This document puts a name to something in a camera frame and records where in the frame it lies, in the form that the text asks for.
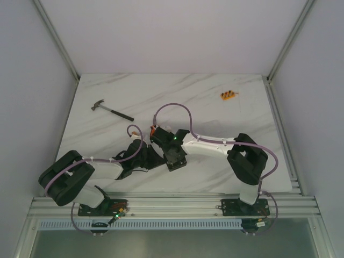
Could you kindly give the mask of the black fuse box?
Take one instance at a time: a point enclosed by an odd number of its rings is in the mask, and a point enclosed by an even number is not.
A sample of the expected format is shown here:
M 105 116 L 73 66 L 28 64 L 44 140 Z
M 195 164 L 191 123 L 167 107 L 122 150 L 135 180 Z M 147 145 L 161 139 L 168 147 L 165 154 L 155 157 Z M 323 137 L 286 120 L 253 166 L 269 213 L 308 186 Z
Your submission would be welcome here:
M 185 167 L 187 165 L 187 160 L 185 157 L 183 157 L 182 159 L 175 161 L 174 163 L 167 162 L 166 165 L 169 171 L 174 171 L 182 167 Z

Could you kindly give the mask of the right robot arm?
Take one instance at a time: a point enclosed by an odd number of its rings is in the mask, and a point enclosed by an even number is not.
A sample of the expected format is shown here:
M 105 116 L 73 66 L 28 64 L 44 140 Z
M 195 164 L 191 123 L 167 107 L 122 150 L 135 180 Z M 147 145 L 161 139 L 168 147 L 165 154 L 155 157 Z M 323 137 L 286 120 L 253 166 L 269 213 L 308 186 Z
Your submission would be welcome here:
M 179 129 L 175 134 L 159 126 L 151 126 L 150 141 L 163 151 L 169 171 L 187 165 L 187 155 L 225 158 L 241 182 L 238 208 L 251 214 L 257 208 L 259 183 L 268 156 L 251 137 L 240 133 L 236 138 L 221 139 L 194 135 Z

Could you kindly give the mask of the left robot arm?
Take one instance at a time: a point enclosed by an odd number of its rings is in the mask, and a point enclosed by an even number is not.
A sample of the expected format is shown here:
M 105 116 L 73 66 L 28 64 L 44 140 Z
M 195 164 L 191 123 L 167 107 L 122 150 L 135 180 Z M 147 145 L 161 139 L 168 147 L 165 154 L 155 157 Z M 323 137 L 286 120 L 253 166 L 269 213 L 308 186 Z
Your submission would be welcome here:
M 97 216 L 104 216 L 109 212 L 110 203 L 97 180 L 122 180 L 135 170 L 149 171 L 165 163 L 152 145 L 136 139 L 127 150 L 96 163 L 70 150 L 46 169 L 38 182 L 58 206 L 79 203 L 89 206 Z

